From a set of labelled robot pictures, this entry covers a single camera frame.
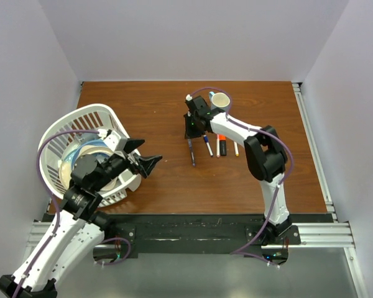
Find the white purple-tip pen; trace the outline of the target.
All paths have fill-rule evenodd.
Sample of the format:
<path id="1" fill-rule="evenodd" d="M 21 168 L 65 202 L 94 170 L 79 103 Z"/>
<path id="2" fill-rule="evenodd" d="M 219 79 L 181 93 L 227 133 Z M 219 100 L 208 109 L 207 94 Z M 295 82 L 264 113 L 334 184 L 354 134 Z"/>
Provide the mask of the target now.
<path id="1" fill-rule="evenodd" d="M 207 147 L 208 152 L 210 154 L 210 157 L 214 157 L 213 151 L 211 149 L 211 146 L 210 146 L 210 143 L 209 143 L 209 140 L 208 140 L 208 136 L 204 134 L 203 135 L 203 140 L 205 141 L 205 144 L 206 144 L 206 147 Z"/>

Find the white pink-tip pen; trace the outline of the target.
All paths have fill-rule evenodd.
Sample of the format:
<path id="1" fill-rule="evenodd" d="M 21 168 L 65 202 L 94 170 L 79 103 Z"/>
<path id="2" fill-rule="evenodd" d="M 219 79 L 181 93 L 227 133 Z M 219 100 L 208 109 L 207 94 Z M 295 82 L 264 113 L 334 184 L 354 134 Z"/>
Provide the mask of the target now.
<path id="1" fill-rule="evenodd" d="M 216 135 L 216 157 L 220 158 L 220 140 L 219 135 Z"/>

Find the white yellow pen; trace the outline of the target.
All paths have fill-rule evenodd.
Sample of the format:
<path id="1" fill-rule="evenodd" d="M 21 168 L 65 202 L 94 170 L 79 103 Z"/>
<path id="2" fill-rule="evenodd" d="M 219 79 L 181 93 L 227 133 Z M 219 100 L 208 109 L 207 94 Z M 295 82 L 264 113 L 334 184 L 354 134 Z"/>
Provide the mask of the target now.
<path id="1" fill-rule="evenodd" d="M 238 149 L 238 145 L 236 142 L 234 142 L 234 152 L 235 152 L 235 156 L 239 156 L 239 149 Z"/>

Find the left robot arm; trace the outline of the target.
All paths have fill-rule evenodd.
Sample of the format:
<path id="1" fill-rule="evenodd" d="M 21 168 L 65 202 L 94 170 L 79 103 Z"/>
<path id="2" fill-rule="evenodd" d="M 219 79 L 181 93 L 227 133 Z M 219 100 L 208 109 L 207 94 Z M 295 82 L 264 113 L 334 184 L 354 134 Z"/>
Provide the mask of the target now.
<path id="1" fill-rule="evenodd" d="M 143 142 L 128 139 L 125 150 L 116 150 L 105 160 L 94 155 L 76 160 L 70 187 L 46 233 L 14 273 L 0 277 L 0 291 L 6 297 L 56 297 L 57 286 L 78 262 L 96 245 L 115 239 L 111 219 L 97 210 L 103 200 L 99 192 L 126 170 L 149 176 L 162 156 L 135 154 Z"/>

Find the black orange highlighter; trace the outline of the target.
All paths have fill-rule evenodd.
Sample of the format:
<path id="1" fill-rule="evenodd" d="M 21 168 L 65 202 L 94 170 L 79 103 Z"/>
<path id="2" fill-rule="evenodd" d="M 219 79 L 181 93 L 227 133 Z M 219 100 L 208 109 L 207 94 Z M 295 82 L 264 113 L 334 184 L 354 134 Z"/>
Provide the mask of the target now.
<path id="1" fill-rule="evenodd" d="M 227 155 L 226 137 L 224 135 L 218 135 L 219 138 L 219 154 L 221 156 Z"/>

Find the purple pen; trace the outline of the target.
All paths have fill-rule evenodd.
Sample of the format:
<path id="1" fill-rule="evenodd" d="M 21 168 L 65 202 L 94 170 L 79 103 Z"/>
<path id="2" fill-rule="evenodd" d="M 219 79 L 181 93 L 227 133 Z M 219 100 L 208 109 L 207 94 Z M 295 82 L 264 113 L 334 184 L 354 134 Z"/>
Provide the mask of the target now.
<path id="1" fill-rule="evenodd" d="M 188 138 L 187 141 L 188 141 L 188 147 L 189 147 L 189 151 L 190 151 L 190 155 L 191 155 L 191 163 L 192 163 L 192 166 L 195 167 L 196 166 L 196 160 L 195 160 L 195 154 L 194 154 L 194 151 L 193 151 L 192 140 L 191 140 L 191 138 Z"/>

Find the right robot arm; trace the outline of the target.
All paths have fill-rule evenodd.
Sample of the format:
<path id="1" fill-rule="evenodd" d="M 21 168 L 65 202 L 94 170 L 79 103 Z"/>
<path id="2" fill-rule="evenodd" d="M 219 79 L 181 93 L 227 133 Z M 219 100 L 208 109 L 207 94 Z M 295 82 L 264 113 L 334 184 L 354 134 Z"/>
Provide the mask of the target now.
<path id="1" fill-rule="evenodd" d="M 254 243 L 263 233 L 268 242 L 280 243 L 291 226 L 284 191 L 284 181 L 291 173 L 286 170 L 286 163 L 294 165 L 290 149 L 273 127 L 257 127 L 235 119 L 219 107 L 212 109 L 201 96 L 187 95 L 185 104 L 188 107 L 184 115 L 185 137 L 213 133 L 236 142 L 244 148 L 247 167 L 260 183 L 265 205 L 264 223 L 248 244 Z"/>

